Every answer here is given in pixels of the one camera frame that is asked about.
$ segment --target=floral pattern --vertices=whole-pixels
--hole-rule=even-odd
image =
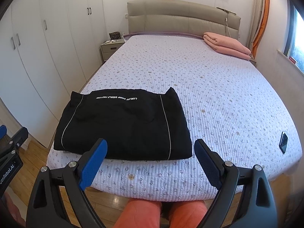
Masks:
[[[224,161],[248,168],[259,164],[273,179],[301,158],[297,130],[270,84],[249,61],[219,54],[203,40],[133,36],[82,93],[111,88],[165,93],[169,87],[180,98],[192,143],[202,138]],[[288,136],[285,154],[279,148],[282,131]],[[79,157],[52,147],[47,165],[64,167]],[[194,154],[177,161],[105,159],[92,187],[158,201],[207,200],[216,194]]]

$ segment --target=phone screen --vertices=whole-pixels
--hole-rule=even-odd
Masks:
[[[282,132],[282,135],[281,135],[281,141],[280,141],[280,149],[283,153],[286,152],[286,147],[287,147],[287,141],[288,141],[288,137],[287,135],[285,134],[285,132]]]

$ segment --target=black folded garment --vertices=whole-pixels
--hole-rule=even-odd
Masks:
[[[192,157],[192,143],[179,98],[141,89],[72,92],[57,127],[54,149],[83,154],[98,138],[108,159],[177,160]]]

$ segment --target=beige leather headboard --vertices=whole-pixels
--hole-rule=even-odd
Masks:
[[[129,33],[183,32],[203,36],[214,32],[229,36],[225,12],[215,7],[180,0],[128,2]],[[241,18],[227,14],[230,35],[238,39]]]

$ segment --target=white cabinet door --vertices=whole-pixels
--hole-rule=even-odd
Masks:
[[[97,50],[97,55],[100,60],[100,64],[102,64],[102,61],[99,53],[99,48],[101,44],[107,40],[102,5],[102,0],[89,0],[89,6],[91,8],[90,11],[92,11],[92,14],[90,15],[91,25],[95,40],[95,48]]]
[[[88,80],[100,66],[90,22],[88,0],[67,0],[67,3],[75,48],[85,78]]]
[[[79,92],[86,79],[70,31],[65,0],[40,0],[44,34],[58,73],[69,93]]]
[[[16,120],[47,147],[58,120],[42,101],[24,69],[17,42],[12,40],[11,15],[9,7],[0,21],[0,98]]]
[[[43,32],[39,0],[14,0],[13,32],[26,72],[42,100],[60,119],[69,94],[52,60]]]

